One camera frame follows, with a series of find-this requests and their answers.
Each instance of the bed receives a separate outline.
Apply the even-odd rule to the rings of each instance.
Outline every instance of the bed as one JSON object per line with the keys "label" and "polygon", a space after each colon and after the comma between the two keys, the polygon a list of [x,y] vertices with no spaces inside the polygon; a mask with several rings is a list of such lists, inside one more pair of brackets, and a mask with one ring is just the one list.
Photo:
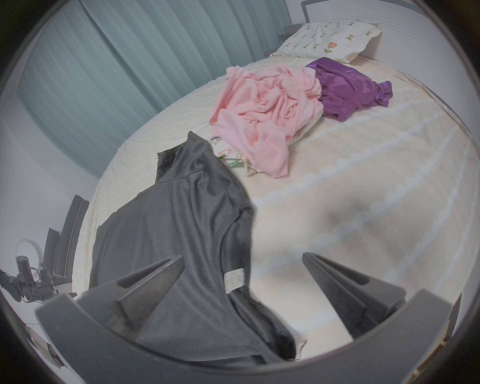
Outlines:
{"label": "bed", "polygon": [[[310,61],[274,56],[246,68]],[[302,265],[304,252],[400,285],[407,299],[427,288],[453,304],[480,247],[480,160],[463,123],[407,75],[362,56],[350,65],[392,82],[387,108],[359,110],[346,122],[321,118],[290,148],[287,177],[232,169],[255,206],[252,296],[304,345],[301,359],[351,341]],[[73,291],[88,289],[97,227],[155,181],[157,152],[184,142],[188,131],[210,140],[208,120],[224,86],[219,77],[196,89],[119,148],[80,230]]]}

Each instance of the purple satin cloth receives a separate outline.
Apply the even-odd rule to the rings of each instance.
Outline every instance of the purple satin cloth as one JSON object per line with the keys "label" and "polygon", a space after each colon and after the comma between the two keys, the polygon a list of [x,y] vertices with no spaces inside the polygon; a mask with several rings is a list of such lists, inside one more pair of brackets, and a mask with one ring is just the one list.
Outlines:
{"label": "purple satin cloth", "polygon": [[338,121],[347,120],[358,108],[387,107],[388,99],[393,96],[391,82],[377,84],[356,69],[327,57],[311,62],[307,67],[315,69],[322,85],[319,100],[324,105],[324,116],[332,116]]}

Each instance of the black garment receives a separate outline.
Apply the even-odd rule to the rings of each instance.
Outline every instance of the black garment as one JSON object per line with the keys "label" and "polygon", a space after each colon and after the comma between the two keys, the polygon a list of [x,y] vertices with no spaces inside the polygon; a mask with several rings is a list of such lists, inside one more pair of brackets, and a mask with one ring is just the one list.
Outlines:
{"label": "black garment", "polygon": [[[158,154],[156,182],[98,227],[90,288],[168,256],[185,270],[137,342],[181,360],[245,366],[295,358],[290,332],[249,294],[253,208],[240,182],[194,133]],[[225,293],[224,273],[245,285]]]}

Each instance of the pink garment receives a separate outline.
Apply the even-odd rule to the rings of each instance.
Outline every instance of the pink garment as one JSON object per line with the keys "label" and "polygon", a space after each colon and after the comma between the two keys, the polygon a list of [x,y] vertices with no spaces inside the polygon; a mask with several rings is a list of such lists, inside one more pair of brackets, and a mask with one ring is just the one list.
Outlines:
{"label": "pink garment", "polygon": [[229,67],[210,119],[212,134],[242,152],[252,168],[287,175],[288,146],[300,128],[323,114],[321,95],[313,68],[276,65],[255,74]]}

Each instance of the teal curtain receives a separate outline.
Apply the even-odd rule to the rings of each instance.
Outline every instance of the teal curtain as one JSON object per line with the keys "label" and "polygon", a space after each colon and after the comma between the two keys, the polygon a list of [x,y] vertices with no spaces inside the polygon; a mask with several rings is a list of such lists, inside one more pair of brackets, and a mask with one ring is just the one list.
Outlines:
{"label": "teal curtain", "polygon": [[17,93],[49,139],[99,177],[149,119],[227,67],[265,58],[289,24],[284,0],[71,0]]}

